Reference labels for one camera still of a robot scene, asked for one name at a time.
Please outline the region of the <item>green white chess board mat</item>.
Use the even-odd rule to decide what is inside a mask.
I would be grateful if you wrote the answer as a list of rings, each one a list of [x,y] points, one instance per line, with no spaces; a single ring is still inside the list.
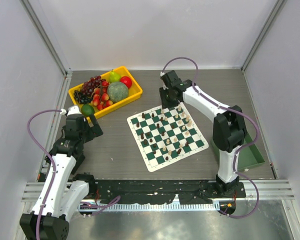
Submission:
[[[159,105],[127,118],[127,123],[149,172],[155,172],[209,148],[183,103]]]

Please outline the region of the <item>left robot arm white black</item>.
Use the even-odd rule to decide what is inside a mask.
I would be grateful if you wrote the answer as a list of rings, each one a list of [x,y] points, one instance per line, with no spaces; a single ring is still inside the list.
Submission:
[[[85,159],[84,144],[103,134],[94,116],[92,126],[81,113],[68,113],[61,137],[47,154],[51,168],[41,194],[30,213],[22,214],[19,224],[28,240],[65,240],[70,220],[83,198],[92,199],[97,185],[91,174],[76,174],[65,192],[70,175]]]

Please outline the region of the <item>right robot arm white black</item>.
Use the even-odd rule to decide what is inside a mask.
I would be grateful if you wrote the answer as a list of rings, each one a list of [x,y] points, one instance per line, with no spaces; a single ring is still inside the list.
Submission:
[[[241,108],[217,102],[193,81],[182,81],[174,70],[161,72],[160,79],[163,81],[163,87],[159,88],[163,109],[186,103],[212,122],[212,140],[219,150],[219,169],[214,188],[218,195],[228,197],[239,184],[238,150],[247,134]]]

